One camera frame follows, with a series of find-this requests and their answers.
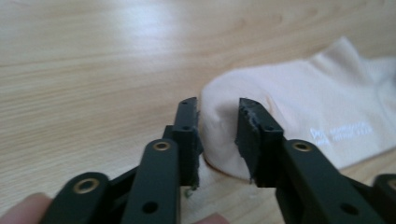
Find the human hand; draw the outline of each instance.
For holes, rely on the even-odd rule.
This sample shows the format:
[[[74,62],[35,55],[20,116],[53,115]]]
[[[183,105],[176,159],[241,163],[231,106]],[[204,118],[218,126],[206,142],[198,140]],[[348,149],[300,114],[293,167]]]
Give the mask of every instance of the human hand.
[[[38,224],[51,202],[52,199],[43,193],[32,194],[9,209],[0,218],[0,224]],[[219,214],[213,214],[195,224],[228,224],[228,221]]]

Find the light wood tabletop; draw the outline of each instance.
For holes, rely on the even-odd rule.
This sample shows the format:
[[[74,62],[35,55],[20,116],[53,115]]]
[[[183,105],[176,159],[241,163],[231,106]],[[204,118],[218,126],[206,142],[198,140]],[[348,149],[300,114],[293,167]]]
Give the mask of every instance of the light wood tabletop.
[[[306,58],[346,36],[396,55],[394,0],[0,1],[0,215],[89,171],[114,178],[172,124],[179,101],[238,67]],[[371,184],[396,150],[342,172]],[[274,191],[201,159],[181,222],[283,223]]]

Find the fabric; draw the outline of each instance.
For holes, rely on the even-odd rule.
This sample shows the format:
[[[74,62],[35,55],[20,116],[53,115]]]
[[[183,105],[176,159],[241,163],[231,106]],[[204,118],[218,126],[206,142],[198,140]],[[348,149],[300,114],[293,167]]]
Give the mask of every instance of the fabric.
[[[396,58],[362,58],[346,38],[306,60],[233,70],[202,90],[205,159],[249,179],[234,143],[239,98],[260,102],[287,139],[316,144],[337,168],[396,147]]]

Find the wooden surface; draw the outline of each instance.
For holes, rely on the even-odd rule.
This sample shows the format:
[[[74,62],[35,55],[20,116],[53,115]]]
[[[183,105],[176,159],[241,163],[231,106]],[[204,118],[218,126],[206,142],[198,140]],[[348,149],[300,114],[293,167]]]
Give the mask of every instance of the wooden surface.
[[[318,52],[346,36],[361,55],[396,55],[394,0],[0,1],[0,214],[71,177],[135,167],[177,103],[222,73]],[[371,184],[396,151],[345,169]],[[271,189],[201,165],[182,223],[282,223]]]

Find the white cloth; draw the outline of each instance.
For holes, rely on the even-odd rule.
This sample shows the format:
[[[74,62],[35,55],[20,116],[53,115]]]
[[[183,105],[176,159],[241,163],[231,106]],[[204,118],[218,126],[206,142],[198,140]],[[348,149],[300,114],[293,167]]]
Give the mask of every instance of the white cloth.
[[[363,59],[346,38],[307,60],[233,70],[205,86],[205,158],[249,179],[234,143],[240,97],[260,102],[287,139],[316,144],[337,168],[396,147],[396,58]]]

